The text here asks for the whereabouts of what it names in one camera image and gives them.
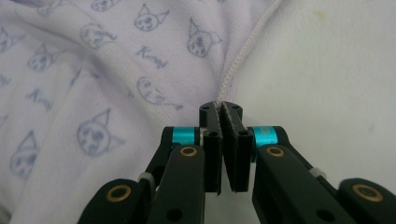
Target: cloth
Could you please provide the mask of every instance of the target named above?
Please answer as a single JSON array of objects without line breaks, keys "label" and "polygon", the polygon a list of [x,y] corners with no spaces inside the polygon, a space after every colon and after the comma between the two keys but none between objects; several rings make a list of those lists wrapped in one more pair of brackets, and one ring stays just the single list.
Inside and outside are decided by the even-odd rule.
[{"label": "cloth", "polygon": [[165,125],[196,126],[201,104],[231,99],[280,2],[1,0],[10,223],[76,223],[106,182],[136,180]]}]

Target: blue spacer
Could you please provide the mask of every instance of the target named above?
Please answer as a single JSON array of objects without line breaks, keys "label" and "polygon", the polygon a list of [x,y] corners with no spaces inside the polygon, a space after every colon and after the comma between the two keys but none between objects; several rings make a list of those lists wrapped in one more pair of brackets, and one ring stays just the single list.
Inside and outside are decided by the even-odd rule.
[{"label": "blue spacer", "polygon": [[181,145],[194,145],[194,142],[194,127],[174,127],[172,143],[178,143]]},{"label": "blue spacer", "polygon": [[256,155],[259,153],[259,148],[263,145],[277,144],[277,135],[272,126],[256,126],[251,127],[256,138]]}]

